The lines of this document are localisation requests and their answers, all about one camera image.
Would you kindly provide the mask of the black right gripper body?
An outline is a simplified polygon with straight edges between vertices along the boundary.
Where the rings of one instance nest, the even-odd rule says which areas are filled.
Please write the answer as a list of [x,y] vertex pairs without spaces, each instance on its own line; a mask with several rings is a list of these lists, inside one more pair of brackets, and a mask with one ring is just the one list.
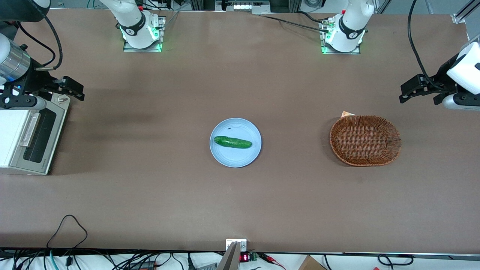
[[56,78],[48,71],[36,71],[35,69],[16,70],[7,74],[7,95],[38,95],[38,92],[51,92],[64,95],[60,86],[55,83]]

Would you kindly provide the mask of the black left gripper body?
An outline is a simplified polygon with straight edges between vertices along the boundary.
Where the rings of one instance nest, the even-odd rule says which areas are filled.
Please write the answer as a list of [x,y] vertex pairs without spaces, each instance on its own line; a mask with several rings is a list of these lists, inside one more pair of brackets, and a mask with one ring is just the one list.
[[451,57],[448,61],[442,64],[433,76],[427,75],[424,72],[426,83],[426,89],[429,94],[436,93],[433,98],[435,105],[444,106],[459,106],[461,100],[461,87],[454,79],[451,79],[447,74],[447,71],[454,66],[457,60],[458,54]]

